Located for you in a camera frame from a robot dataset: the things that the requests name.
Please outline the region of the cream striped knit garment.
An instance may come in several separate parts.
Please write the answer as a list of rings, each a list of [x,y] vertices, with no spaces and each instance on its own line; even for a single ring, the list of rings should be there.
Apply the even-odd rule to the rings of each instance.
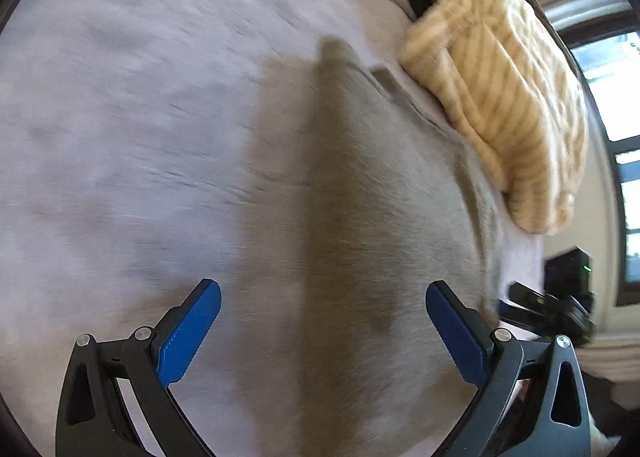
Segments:
[[[588,112],[575,64],[541,12],[527,0],[432,0],[398,62],[442,103],[516,225],[541,235],[570,223]]]

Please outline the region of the grey fleece garment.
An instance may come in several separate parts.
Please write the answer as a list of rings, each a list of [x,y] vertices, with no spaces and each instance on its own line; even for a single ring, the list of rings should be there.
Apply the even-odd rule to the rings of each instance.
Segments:
[[[487,311],[502,219],[475,155],[336,38],[270,63],[244,206],[240,382],[262,456],[428,453],[472,391],[428,320]]]

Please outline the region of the lavender plush bed blanket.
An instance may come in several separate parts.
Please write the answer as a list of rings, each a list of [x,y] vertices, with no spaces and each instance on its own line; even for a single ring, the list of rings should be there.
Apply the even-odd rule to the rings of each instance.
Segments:
[[[202,278],[222,310],[174,393],[214,453],[261,456],[240,382],[243,212],[270,63],[326,38],[399,68],[406,0],[22,0],[1,35],[1,390],[43,455],[77,336],[129,335]],[[541,242],[502,219],[497,293]]]

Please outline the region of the black framed window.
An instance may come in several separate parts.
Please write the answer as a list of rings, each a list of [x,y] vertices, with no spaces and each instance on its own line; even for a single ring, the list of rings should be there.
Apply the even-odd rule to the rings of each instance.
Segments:
[[[639,17],[627,0],[568,0],[547,15],[587,80],[611,167],[619,307],[639,303]]]

